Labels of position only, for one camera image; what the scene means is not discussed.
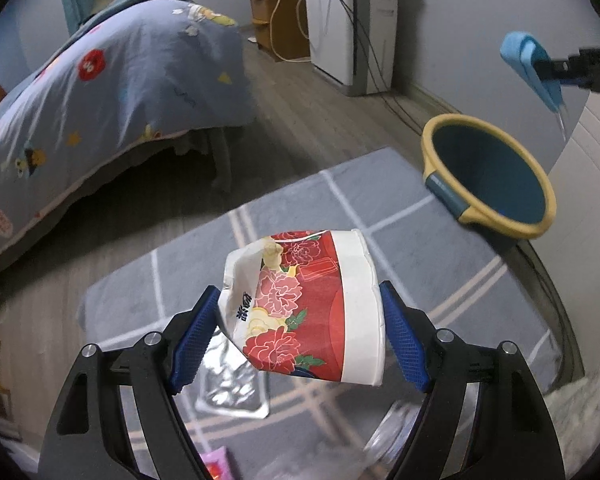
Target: gray rug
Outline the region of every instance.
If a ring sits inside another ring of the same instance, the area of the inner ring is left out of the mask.
[[[515,341],[541,389],[549,387],[559,346],[526,292],[487,243],[458,224],[424,187],[421,174],[389,148],[245,204],[111,273],[85,294],[80,318],[87,340],[109,350],[160,330],[189,310],[208,284],[221,287],[226,255],[259,237],[352,228],[365,234],[379,281],[391,280],[405,303],[469,343]],[[395,400],[420,402],[387,352],[380,387],[270,374],[271,409],[263,420],[196,412],[196,382],[176,403],[198,450],[227,446],[240,478],[252,479],[283,452],[303,453],[317,442],[360,449]],[[469,387],[459,434],[470,429],[475,394]],[[157,477],[128,388],[123,400],[139,465]],[[368,475],[385,473],[375,468]]]

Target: black cable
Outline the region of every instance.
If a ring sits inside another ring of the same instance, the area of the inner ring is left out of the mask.
[[[349,18],[349,21],[351,22],[351,28],[353,29],[353,31],[357,31],[356,25],[353,22],[353,17],[354,17],[353,10],[351,10],[351,8],[345,3],[344,0],[339,0],[339,1],[340,1],[340,4],[342,5],[342,7],[345,9],[347,17]],[[362,22],[360,22],[360,19],[357,16],[355,16],[355,18],[356,18],[356,21],[358,22],[358,27],[362,30],[363,34],[365,35],[365,39],[366,39],[366,42],[368,43],[369,50],[371,51],[371,54],[373,54],[373,56],[374,56],[374,60],[376,62],[376,67],[378,68],[378,73],[382,76],[382,69],[380,68],[380,63],[378,61],[378,56],[376,56],[376,51],[375,51],[373,45],[371,44],[371,39],[369,38],[369,35],[366,32],[364,25],[362,24]],[[362,55],[365,58],[366,67],[369,70],[369,75],[371,76],[371,81],[373,82],[374,86],[376,87],[378,94],[384,101],[384,104],[389,108],[389,110],[391,110],[395,114],[396,117],[398,117],[400,119],[402,124],[407,126],[410,130],[415,130],[416,133],[421,136],[422,135],[422,126],[420,126],[420,123],[418,121],[416,121],[413,117],[411,117],[411,115],[408,113],[408,111],[402,107],[402,105],[398,102],[398,99],[395,98],[395,95],[392,95],[394,102],[398,105],[398,108],[400,108],[400,110],[402,110],[402,112],[410,119],[410,121],[413,124],[415,124],[415,128],[412,124],[407,123],[404,120],[404,118],[389,104],[389,101],[387,101],[387,99],[384,97],[384,94],[380,91],[380,87],[378,86],[378,83],[376,82],[376,78],[374,77],[373,71],[371,70],[369,58],[365,52],[364,44],[362,43],[362,40],[360,39],[359,34],[356,34],[356,40],[359,41],[360,45],[363,47]]]

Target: bed leg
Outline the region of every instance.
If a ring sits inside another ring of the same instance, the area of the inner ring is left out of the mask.
[[[216,177],[211,187],[225,193],[231,191],[231,160],[224,128],[216,128],[208,134],[211,155],[216,165]]]

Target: white appliance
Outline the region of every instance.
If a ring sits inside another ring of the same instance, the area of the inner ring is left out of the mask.
[[[394,69],[398,0],[343,1],[351,13],[339,0],[306,0],[311,61],[346,95],[383,92]]]

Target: blue duvet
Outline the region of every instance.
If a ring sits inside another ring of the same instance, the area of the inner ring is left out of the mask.
[[[253,119],[233,20],[186,0],[126,1],[0,106],[0,254],[134,146]]]

